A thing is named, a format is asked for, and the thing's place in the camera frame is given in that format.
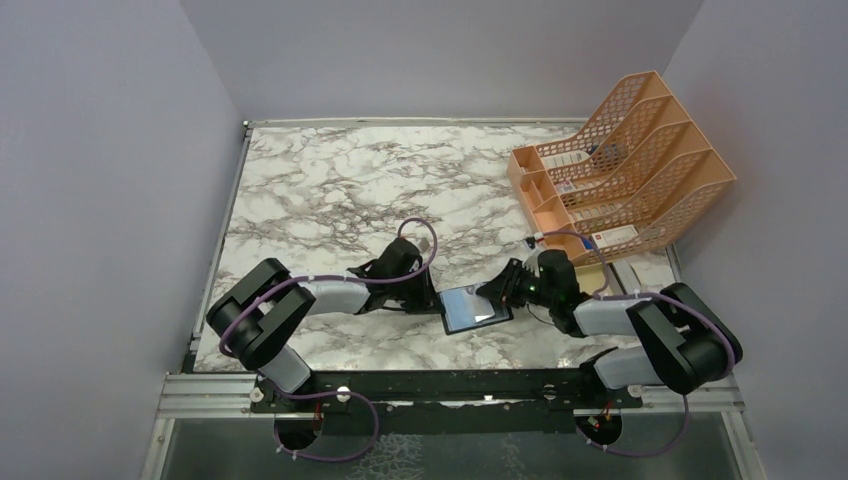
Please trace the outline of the black leather card holder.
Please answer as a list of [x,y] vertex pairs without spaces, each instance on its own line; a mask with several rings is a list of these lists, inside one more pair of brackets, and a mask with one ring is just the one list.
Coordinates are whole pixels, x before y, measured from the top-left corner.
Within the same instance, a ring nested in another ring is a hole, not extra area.
[[514,319],[512,309],[477,294],[483,283],[438,293],[443,307],[442,325],[446,335],[484,328]]

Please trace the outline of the silver VIP credit card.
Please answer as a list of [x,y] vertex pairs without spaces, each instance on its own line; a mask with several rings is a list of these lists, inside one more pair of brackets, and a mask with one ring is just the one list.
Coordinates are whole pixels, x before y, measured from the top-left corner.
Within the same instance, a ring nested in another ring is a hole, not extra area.
[[467,324],[481,323],[494,316],[495,309],[491,302],[477,295],[465,297],[463,299],[463,306],[457,314],[458,320]]

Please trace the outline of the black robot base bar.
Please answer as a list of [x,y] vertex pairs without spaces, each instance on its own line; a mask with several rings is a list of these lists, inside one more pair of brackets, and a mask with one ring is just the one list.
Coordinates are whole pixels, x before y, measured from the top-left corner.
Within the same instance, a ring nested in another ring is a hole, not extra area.
[[316,371],[294,399],[267,379],[256,380],[250,397],[252,413],[286,430],[332,436],[571,433],[575,413],[643,405],[576,368]]

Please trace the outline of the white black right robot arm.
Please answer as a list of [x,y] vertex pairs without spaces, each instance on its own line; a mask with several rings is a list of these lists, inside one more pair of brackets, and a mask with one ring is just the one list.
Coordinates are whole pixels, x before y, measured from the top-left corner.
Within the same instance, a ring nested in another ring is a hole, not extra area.
[[736,336],[685,283],[660,292],[597,295],[585,292],[565,252],[545,250],[529,268],[508,261],[478,296],[510,308],[547,309],[554,326],[575,338],[614,335],[638,339],[583,362],[579,398],[600,407],[631,385],[665,386],[687,395],[729,375],[744,353]]

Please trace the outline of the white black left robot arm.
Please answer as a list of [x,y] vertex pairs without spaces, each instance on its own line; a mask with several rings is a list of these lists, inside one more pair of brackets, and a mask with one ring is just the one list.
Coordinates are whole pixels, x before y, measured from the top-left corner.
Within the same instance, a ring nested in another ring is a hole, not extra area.
[[302,321],[383,309],[410,315],[444,311],[428,263],[401,237],[378,258],[340,274],[297,275],[279,260],[265,259],[209,308],[205,322],[224,351],[272,381],[279,401],[298,411],[313,401],[315,387],[311,368],[288,344]]

